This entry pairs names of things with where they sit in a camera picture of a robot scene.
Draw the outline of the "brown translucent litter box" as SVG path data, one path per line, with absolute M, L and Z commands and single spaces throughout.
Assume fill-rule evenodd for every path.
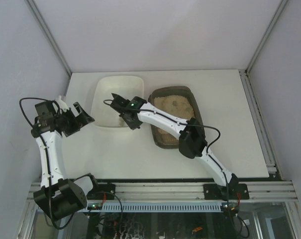
M 172 104 L 173 101 L 177 101 L 178 106 L 174 106 Z M 170 86 L 156 89 L 148 97 L 148 102 L 175 117 L 187 120 L 195 118 L 200 124 L 203 124 L 196 99 L 190 88 L 186 86 Z M 179 147 L 178 140 L 168 132 L 153 125 L 151 130 L 154 142 L 158 147 L 163 149 L 177 149 Z

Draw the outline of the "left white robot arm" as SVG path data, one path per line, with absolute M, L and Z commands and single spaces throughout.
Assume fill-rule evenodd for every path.
M 71 136 L 94 122 L 79 103 L 74 103 L 74 107 L 77 116 L 62 100 L 44 101 L 35 106 L 38 116 L 31 134 L 40 150 L 42 176 L 40 190 L 33 194 L 33 198 L 54 222 L 86 208 L 87 194 L 96 187 L 91 173 L 77 179 L 70 179 L 66 173 L 63 137 Z

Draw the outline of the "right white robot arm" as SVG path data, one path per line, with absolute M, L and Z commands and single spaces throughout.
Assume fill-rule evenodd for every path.
M 179 152 L 189 158 L 197 158 L 206 167 L 226 199 L 238 195 L 239 180 L 214 156 L 210 147 L 220 138 L 220 131 L 202 125 L 195 118 L 189 120 L 166 113 L 140 97 L 131 101 L 115 93 L 111 107 L 119 113 L 131 130 L 148 123 L 162 129 L 179 141 Z

